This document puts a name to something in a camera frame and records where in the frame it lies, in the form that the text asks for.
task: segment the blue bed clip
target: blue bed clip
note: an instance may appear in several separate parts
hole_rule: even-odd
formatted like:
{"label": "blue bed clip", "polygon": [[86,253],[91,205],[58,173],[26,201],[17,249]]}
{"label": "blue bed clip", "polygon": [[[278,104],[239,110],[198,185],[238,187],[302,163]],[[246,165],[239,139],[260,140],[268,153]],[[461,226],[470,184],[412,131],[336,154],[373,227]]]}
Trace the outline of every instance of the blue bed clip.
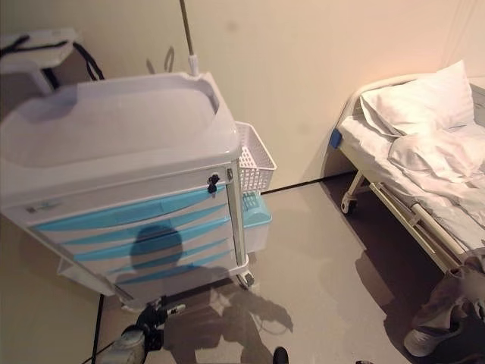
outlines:
{"label": "blue bed clip", "polygon": [[330,145],[337,149],[342,141],[342,134],[337,130],[333,129],[332,134],[330,135]]}

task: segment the grey floor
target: grey floor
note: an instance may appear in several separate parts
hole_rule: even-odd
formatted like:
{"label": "grey floor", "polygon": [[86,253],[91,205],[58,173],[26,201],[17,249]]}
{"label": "grey floor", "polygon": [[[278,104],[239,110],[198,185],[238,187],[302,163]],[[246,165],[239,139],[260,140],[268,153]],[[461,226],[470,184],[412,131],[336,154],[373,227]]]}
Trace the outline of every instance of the grey floor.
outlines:
{"label": "grey floor", "polygon": [[[164,349],[147,363],[265,363],[277,346],[294,363],[421,364],[483,353],[485,325],[473,319],[432,357],[414,359],[402,348],[413,313],[442,274],[371,193],[342,216],[351,179],[266,195],[273,222],[267,249],[251,258],[254,288],[227,280],[174,297],[187,310],[167,322]],[[5,220],[1,258],[1,361],[89,357],[97,295],[56,277],[55,257]],[[135,319],[107,299],[99,348]]]}
{"label": "grey floor", "polygon": [[[291,362],[342,364],[451,362],[483,350],[485,330],[470,322],[431,358],[406,353],[411,317],[442,273],[373,194],[351,218],[340,213],[351,180],[266,195],[273,222],[267,249],[251,259],[256,287],[224,281],[175,297],[187,310],[167,322],[165,348],[147,362],[265,363],[277,346]],[[135,317],[109,300],[100,347]]]}

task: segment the blue drawer handle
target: blue drawer handle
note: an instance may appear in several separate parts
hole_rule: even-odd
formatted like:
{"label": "blue drawer handle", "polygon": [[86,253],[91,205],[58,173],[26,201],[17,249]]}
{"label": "blue drawer handle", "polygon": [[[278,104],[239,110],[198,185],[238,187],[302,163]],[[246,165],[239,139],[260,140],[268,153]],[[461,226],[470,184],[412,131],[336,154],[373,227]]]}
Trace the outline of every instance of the blue drawer handle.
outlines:
{"label": "blue drawer handle", "polygon": [[122,272],[122,271],[132,271],[132,270],[137,270],[137,269],[153,268],[153,267],[156,267],[158,265],[177,262],[177,261],[181,260],[182,258],[186,258],[187,256],[193,256],[194,254],[203,252],[204,250],[213,248],[214,246],[221,245],[226,240],[227,239],[214,241],[213,243],[210,243],[210,244],[199,246],[199,247],[194,248],[194,249],[189,249],[189,250],[186,250],[185,252],[173,254],[172,256],[165,256],[164,258],[151,260],[149,262],[139,263],[139,264],[135,264],[135,265],[126,265],[122,268],[118,268],[118,269],[114,269],[112,271],[109,271],[108,274],[110,275],[110,274],[119,273],[119,272]]}
{"label": "blue drawer handle", "polygon": [[151,275],[143,275],[142,277],[137,277],[137,278],[131,278],[127,279],[126,281],[122,282],[117,282],[117,284],[133,284],[133,283],[142,283],[142,282],[147,282],[147,281],[154,281],[156,279],[161,279],[161,278],[168,278],[173,275],[179,275],[182,273],[185,273],[187,271],[192,271],[193,269],[203,267],[204,265],[207,265],[210,262],[214,262],[227,254],[229,254],[231,251],[228,250],[223,253],[218,253],[213,256],[209,256],[204,259],[196,260],[194,263],[190,263],[188,265],[181,265],[179,267],[175,267],[172,269],[168,269],[165,271],[158,271],[156,273],[153,273]]}
{"label": "blue drawer handle", "polygon": [[[217,189],[217,193],[224,190],[225,186],[220,186]],[[39,224],[35,226],[35,228],[39,231],[75,231],[111,228],[113,226],[129,224],[170,214],[189,206],[193,206],[206,199],[210,199],[211,197],[212,195],[207,192],[206,188],[204,188],[202,190],[181,193],[179,195],[132,203],[98,212],[90,212],[72,218],[63,218],[61,220]]]}
{"label": "blue drawer handle", "polygon": [[121,258],[124,256],[141,256],[143,254],[153,253],[159,250],[168,249],[173,246],[182,245],[184,241],[194,239],[201,235],[207,234],[230,221],[230,218],[221,218],[206,224],[189,227],[185,230],[174,231],[160,237],[153,237],[135,243],[128,243],[112,248],[96,250],[88,253],[74,255],[78,262],[89,262],[93,260],[105,260]]}
{"label": "blue drawer handle", "polygon": [[[174,231],[174,228],[180,225],[188,224],[190,222],[199,220],[200,218],[204,218],[205,216],[209,216],[211,213],[216,212],[217,210],[223,208],[224,205],[219,205],[215,207],[211,207],[209,209],[190,212],[185,215],[176,216],[174,218],[168,218],[166,220],[156,221],[151,224],[144,224],[140,226],[130,227],[125,230],[119,231],[112,231],[105,234],[94,235],[91,237],[82,237],[80,239],[69,240],[64,243],[63,245],[86,245],[86,244],[97,244],[97,243],[106,243],[109,241],[116,241],[116,240],[126,240],[126,239],[138,239],[142,240],[148,237],[153,237],[154,235],[162,235],[166,234],[167,232]],[[140,236],[143,231],[147,232],[150,231],[149,234],[146,236]]]}

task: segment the grey pants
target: grey pants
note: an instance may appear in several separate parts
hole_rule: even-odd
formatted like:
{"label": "grey pants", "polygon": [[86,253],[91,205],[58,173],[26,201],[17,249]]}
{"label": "grey pants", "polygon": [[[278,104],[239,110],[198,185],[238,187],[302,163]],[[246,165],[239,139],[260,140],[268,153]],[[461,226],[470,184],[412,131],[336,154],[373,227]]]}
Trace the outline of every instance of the grey pants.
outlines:
{"label": "grey pants", "polygon": [[445,334],[469,314],[485,322],[484,252],[468,257],[463,265],[447,271],[412,325],[428,334]]}

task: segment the sneaker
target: sneaker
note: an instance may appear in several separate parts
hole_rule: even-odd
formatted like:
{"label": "sneaker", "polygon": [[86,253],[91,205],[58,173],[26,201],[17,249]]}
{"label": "sneaker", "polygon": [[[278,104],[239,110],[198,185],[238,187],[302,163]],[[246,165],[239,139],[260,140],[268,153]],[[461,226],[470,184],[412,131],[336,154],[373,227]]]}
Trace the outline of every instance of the sneaker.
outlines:
{"label": "sneaker", "polygon": [[288,353],[284,347],[277,347],[273,354],[273,364],[288,364]]}
{"label": "sneaker", "polygon": [[417,357],[428,356],[430,355],[444,340],[450,339],[463,331],[463,326],[459,325],[459,327],[447,334],[443,335],[431,335],[426,334],[425,332],[418,331],[418,330],[411,330],[404,339],[404,347],[407,351]]}

